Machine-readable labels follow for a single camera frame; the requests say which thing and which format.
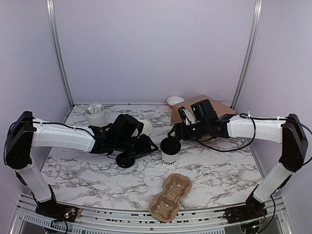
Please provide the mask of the stack of white paper cups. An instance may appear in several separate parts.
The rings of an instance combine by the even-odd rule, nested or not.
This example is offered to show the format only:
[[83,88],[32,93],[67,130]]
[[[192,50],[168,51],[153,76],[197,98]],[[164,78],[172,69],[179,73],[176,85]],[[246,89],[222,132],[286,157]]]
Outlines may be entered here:
[[152,131],[152,124],[147,120],[140,120],[143,123],[142,134],[149,135]]

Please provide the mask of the black plastic cup lid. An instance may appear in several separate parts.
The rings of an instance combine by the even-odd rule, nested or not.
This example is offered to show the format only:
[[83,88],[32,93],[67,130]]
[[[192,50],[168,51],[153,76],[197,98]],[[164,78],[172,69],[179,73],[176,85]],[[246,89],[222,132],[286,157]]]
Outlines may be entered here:
[[127,169],[134,165],[135,159],[127,153],[121,153],[116,157],[116,163],[119,167]]

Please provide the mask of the brown paper bag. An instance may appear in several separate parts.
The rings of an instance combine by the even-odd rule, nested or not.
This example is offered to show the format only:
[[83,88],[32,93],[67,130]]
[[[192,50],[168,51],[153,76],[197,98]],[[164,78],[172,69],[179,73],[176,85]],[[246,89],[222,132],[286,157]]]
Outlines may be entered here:
[[206,95],[199,95],[197,97],[192,97],[192,98],[189,98],[183,102],[180,102],[178,104],[173,105],[172,114],[171,114],[171,123],[177,124],[177,123],[182,122],[182,119],[178,113],[178,109],[180,107],[185,107],[187,110],[189,110],[191,112],[194,119],[196,119],[195,115],[191,109],[191,105],[193,105],[199,101],[206,100],[206,99],[210,101],[212,107],[216,111],[217,117],[222,117],[224,114],[235,114],[235,110],[231,109],[229,106],[227,106],[227,105],[225,105],[219,101],[213,100],[210,97],[207,97]]

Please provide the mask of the single white paper cup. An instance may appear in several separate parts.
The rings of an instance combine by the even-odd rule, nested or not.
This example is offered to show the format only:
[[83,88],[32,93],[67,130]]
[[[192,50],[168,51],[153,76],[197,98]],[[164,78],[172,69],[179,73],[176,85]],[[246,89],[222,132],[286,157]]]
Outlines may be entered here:
[[172,166],[176,163],[178,157],[178,153],[170,155],[164,151],[161,151],[161,161],[164,165]]

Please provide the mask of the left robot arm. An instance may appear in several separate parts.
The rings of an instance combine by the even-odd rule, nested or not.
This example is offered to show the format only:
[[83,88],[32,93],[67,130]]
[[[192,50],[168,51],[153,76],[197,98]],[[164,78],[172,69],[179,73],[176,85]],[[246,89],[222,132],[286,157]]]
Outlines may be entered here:
[[117,165],[129,168],[137,158],[158,150],[151,138],[143,133],[143,127],[141,121],[128,114],[118,115],[106,126],[75,127],[46,122],[25,111],[8,129],[3,149],[4,164],[14,169],[17,178],[32,192],[37,214],[74,222],[81,210],[57,202],[52,187],[33,162],[32,148],[75,149],[108,156],[117,151]]

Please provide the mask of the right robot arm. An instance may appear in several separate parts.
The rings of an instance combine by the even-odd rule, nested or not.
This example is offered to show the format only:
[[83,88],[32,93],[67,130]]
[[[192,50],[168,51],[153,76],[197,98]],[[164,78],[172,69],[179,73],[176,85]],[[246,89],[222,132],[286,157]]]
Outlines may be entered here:
[[265,177],[251,192],[244,205],[227,208],[224,217],[236,223],[267,215],[265,202],[283,188],[292,175],[308,163],[309,142],[295,114],[286,117],[253,117],[248,114],[225,114],[219,118],[200,114],[197,122],[182,114],[182,122],[169,131],[168,137],[177,140],[200,138],[249,138],[247,146],[255,154]]

